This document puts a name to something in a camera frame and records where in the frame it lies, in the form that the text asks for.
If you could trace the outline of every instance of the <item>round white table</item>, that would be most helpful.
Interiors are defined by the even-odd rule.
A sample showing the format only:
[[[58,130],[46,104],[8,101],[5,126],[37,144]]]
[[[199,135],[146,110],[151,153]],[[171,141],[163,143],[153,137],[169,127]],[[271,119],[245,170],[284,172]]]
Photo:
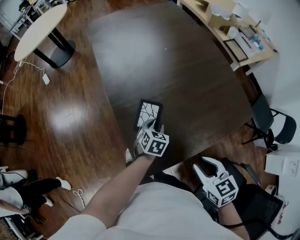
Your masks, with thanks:
[[[76,45],[74,41],[67,41],[55,28],[67,12],[67,5],[62,4],[51,8],[41,15],[24,33],[16,50],[15,60],[22,61],[31,53],[35,53],[53,68],[60,68],[72,57]],[[48,58],[37,48],[49,37],[58,47]]]

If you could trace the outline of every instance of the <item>black stool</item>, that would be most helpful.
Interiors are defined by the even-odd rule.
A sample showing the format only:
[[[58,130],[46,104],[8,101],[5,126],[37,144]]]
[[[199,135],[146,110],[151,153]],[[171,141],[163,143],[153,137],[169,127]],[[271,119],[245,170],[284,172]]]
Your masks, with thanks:
[[[9,125],[7,121],[13,121],[14,124]],[[22,145],[25,142],[26,133],[26,120],[22,114],[17,117],[0,114],[0,142]]]

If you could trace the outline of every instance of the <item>framed picture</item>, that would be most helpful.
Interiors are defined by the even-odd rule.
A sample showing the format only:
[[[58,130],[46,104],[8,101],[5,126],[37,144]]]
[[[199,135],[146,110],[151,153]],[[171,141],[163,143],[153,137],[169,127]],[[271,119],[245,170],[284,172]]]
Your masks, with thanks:
[[[162,110],[163,110],[163,105],[161,103],[156,103],[145,99],[141,99],[137,111],[137,115],[135,118],[134,129],[138,131],[146,120],[154,119],[155,121],[152,127],[155,129],[155,131],[157,131],[159,127],[160,115]]]
[[[248,59],[248,56],[245,54],[240,45],[235,41],[235,39],[225,40],[224,43],[238,62],[242,62]]]

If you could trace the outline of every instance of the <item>black picture frame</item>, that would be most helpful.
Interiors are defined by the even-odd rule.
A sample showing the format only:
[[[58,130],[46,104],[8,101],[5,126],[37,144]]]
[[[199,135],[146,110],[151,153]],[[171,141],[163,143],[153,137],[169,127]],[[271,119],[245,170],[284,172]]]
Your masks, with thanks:
[[[240,47],[240,45],[238,44],[237,41],[235,41],[235,39],[229,39],[229,40],[225,40],[225,41],[223,41],[223,42],[224,42],[225,45],[228,47],[229,51],[233,54],[233,56],[235,57],[235,59],[236,59],[238,62],[242,62],[242,61],[248,60],[249,57],[246,55],[246,53],[244,52],[244,50],[243,50],[241,47],[240,47],[240,49],[241,49],[242,52],[244,53],[245,58],[239,59],[239,58],[234,54],[234,52],[233,52],[233,50],[231,49],[231,47],[227,44],[227,42],[232,42],[232,41],[234,41],[234,42],[237,44],[237,46]]]
[[[140,101],[140,105],[137,109],[137,113],[136,113],[136,117],[135,117],[134,130],[138,131],[140,129],[140,127],[137,125],[137,123],[139,121],[140,111],[142,109],[143,103],[158,106],[158,113],[157,113],[157,117],[156,117],[155,123],[154,123],[154,130],[158,131],[158,128],[160,126],[160,118],[161,118],[161,113],[162,113],[162,110],[163,110],[163,105],[161,103],[149,101],[149,100],[146,100],[146,99],[141,99],[141,101]]]

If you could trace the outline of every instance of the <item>white shirt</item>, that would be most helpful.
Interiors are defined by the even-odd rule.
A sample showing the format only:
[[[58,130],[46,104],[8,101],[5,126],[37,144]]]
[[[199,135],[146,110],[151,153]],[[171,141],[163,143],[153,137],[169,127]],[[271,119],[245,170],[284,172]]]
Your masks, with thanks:
[[[71,217],[50,240],[240,240],[214,222],[190,192],[163,183],[138,187],[119,215],[116,226],[106,229],[95,217]]]
[[[0,199],[20,209],[23,206],[21,195],[13,187],[7,187],[4,190],[0,190]],[[0,217],[6,217],[14,214],[17,213],[0,208]]]

